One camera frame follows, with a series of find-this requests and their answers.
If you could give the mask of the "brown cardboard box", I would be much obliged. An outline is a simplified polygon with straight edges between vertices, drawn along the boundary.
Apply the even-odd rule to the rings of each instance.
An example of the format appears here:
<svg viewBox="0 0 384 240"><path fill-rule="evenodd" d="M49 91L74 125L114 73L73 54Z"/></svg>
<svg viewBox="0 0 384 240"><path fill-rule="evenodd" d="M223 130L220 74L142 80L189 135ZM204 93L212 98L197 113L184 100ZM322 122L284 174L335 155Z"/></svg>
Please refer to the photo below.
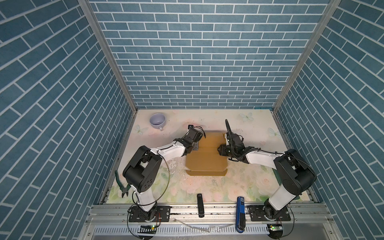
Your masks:
<svg viewBox="0 0 384 240"><path fill-rule="evenodd" d="M228 171L228 160L220 156L218 148L226 145L225 134L208 132L198 142L198 149L186 156L186 173L190 176L223 177Z"/></svg>

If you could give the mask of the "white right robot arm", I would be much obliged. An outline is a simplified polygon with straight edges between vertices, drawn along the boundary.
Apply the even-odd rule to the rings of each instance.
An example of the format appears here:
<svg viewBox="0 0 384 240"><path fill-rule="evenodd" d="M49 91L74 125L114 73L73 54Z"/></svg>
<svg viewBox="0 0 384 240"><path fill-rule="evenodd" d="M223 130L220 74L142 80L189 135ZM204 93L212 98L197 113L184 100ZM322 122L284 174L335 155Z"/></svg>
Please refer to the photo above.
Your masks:
<svg viewBox="0 0 384 240"><path fill-rule="evenodd" d="M317 179L314 169L294 149L279 153L246 147L244 138L232 132L228 120L225 120L225 123L226 144L218 147L220 156L228 157L233 162L266 166L278 172L281 185L264 202L263 207L265 218L276 220L286 212L287 205L292 200L313 185Z"/></svg>

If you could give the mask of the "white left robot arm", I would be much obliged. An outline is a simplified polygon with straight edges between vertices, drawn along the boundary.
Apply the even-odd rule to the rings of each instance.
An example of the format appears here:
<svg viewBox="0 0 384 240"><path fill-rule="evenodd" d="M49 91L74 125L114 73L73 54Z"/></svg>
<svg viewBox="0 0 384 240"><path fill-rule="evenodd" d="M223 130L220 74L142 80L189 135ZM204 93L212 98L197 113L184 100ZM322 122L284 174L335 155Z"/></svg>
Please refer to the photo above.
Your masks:
<svg viewBox="0 0 384 240"><path fill-rule="evenodd" d="M135 205L147 214L149 219L155 214L157 202L151 187L157 177L161 163L190 154L203 137L204 129L200 126L189 125L188 132L181 138L176 138L168 145L158 148L141 146L123 170L123 177L134 189L137 196Z"/></svg>

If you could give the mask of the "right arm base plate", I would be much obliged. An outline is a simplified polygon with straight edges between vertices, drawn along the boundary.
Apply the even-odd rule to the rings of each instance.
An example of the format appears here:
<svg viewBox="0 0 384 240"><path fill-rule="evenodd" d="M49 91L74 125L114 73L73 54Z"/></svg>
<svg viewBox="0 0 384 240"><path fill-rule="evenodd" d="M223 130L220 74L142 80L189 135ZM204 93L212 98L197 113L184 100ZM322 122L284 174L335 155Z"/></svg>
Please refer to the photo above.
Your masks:
<svg viewBox="0 0 384 240"><path fill-rule="evenodd" d="M287 207L284 207L281 210L277 211L273 207L269 207L269 206L249 205L246 207L246 210L250 214L251 221L253 222L261 222L261 221L289 222L291 221L291 216Z"/></svg>

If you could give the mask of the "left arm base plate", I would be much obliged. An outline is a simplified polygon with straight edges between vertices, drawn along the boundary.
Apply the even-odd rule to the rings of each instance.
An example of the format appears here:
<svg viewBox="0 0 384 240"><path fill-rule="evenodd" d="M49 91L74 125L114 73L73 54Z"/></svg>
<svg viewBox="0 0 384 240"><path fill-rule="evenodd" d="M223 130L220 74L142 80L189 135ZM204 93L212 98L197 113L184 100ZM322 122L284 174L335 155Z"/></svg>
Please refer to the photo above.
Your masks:
<svg viewBox="0 0 384 240"><path fill-rule="evenodd" d="M160 217L161 222L169 222L171 213L170 206L153 206L148 212L141 207L132 206L130 210L129 222L155 222L156 217Z"/></svg>

